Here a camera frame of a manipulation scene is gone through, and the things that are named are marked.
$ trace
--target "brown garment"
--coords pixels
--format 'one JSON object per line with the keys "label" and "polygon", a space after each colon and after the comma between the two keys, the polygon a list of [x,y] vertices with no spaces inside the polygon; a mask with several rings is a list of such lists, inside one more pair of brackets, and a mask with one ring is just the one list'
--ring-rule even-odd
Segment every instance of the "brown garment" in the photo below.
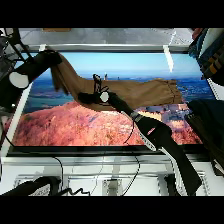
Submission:
{"label": "brown garment", "polygon": [[[80,92],[92,94],[94,80],[84,79],[76,73],[68,60],[61,55],[62,63],[51,67],[54,87],[71,93],[74,100],[82,106],[95,111],[110,111],[114,108],[98,104],[83,104],[78,100]],[[158,106],[164,104],[181,103],[181,93],[176,88],[175,80],[155,79],[148,82],[136,81],[109,81],[102,80],[102,87],[108,86],[111,92],[116,93],[134,110],[143,106]]]}

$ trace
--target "television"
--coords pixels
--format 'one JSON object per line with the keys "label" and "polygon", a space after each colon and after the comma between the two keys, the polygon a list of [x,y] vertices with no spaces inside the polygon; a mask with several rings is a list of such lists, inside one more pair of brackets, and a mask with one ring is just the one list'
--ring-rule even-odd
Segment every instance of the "television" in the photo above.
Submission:
{"label": "television", "polygon": [[[93,74],[97,74],[107,80],[177,80],[182,104],[140,107],[136,111],[170,126],[172,137],[179,145],[202,143],[184,119],[190,112],[186,103],[194,99],[215,99],[215,96],[208,82],[201,80],[197,61],[188,54],[171,53],[168,57],[165,53],[146,52],[62,52],[62,55],[78,75],[86,79],[93,79]],[[124,142],[132,131],[132,122],[118,112],[96,112],[75,102],[71,95],[55,92],[50,69],[27,91],[22,114],[14,128],[12,142],[15,146],[30,150],[35,146],[40,151],[50,149],[53,152],[80,151],[86,147],[92,151],[112,147],[116,151],[127,146]],[[145,147],[137,128],[128,144]]]}

